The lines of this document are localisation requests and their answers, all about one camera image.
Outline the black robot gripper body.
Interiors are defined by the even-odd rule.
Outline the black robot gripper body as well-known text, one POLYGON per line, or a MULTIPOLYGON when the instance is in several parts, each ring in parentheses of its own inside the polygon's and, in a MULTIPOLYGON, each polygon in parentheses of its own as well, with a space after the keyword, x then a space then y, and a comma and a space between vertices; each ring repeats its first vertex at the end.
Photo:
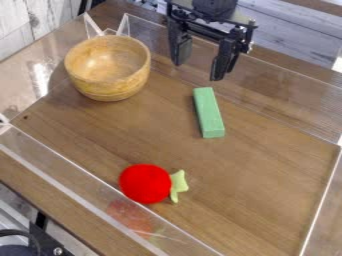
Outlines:
POLYGON ((257 21, 238 10, 238 0, 166 0, 168 15, 185 22, 234 25, 242 30, 242 52, 252 49, 257 21))

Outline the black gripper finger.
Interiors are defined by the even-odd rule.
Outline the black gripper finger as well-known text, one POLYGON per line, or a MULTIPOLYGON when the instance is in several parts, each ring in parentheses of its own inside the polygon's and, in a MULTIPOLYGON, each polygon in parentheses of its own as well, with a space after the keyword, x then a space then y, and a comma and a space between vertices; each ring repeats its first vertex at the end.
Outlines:
POLYGON ((169 44, 172 60, 177 66, 181 66, 193 52, 193 37, 189 34, 186 23, 169 21, 169 44))
POLYGON ((220 41, 218 55, 213 60, 212 81, 221 81, 234 69, 241 50, 244 48, 244 32, 232 30, 220 41))

